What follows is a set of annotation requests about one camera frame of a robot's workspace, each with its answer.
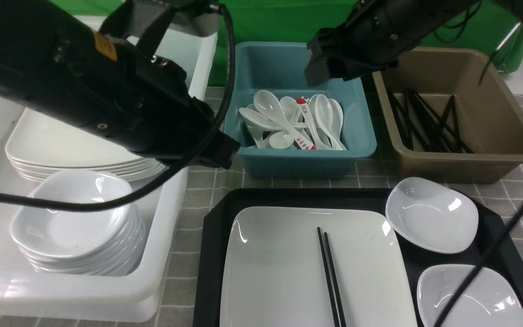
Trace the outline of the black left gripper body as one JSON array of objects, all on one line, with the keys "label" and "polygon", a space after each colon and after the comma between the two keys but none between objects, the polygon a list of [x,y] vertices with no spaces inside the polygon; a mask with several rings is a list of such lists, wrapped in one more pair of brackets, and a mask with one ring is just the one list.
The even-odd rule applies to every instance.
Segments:
[{"label": "black left gripper body", "polygon": [[205,141],[205,148],[189,161],[191,165],[228,169],[233,164],[239,149],[234,139],[219,128],[206,138],[214,117],[205,102],[187,91],[130,91],[129,99],[141,116],[135,132],[142,142],[132,153],[172,164]]}]

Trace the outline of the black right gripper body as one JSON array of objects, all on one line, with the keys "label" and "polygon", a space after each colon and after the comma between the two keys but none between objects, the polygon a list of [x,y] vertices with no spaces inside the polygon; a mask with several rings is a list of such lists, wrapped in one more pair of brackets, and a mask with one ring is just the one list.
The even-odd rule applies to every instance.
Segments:
[{"label": "black right gripper body", "polygon": [[304,74],[307,85],[331,79],[349,81],[394,68],[398,62],[394,33],[385,9],[353,9],[334,28],[322,28],[306,44],[310,54]]}]

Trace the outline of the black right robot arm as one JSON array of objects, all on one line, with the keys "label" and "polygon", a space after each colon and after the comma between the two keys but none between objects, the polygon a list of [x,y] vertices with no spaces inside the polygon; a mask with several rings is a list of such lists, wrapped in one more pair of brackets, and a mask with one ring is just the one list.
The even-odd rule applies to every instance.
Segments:
[{"label": "black right robot arm", "polygon": [[307,43],[310,87],[345,81],[396,66],[398,57],[470,9],[474,0],[359,0],[334,28],[320,29]]}]

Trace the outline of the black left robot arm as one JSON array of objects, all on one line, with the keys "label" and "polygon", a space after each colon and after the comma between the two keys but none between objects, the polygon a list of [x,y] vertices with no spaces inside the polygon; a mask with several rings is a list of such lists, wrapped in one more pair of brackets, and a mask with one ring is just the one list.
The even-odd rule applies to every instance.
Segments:
[{"label": "black left robot arm", "polygon": [[0,97],[171,165],[212,128],[168,29],[216,32],[215,0],[127,0],[93,30],[49,0],[0,0]]}]

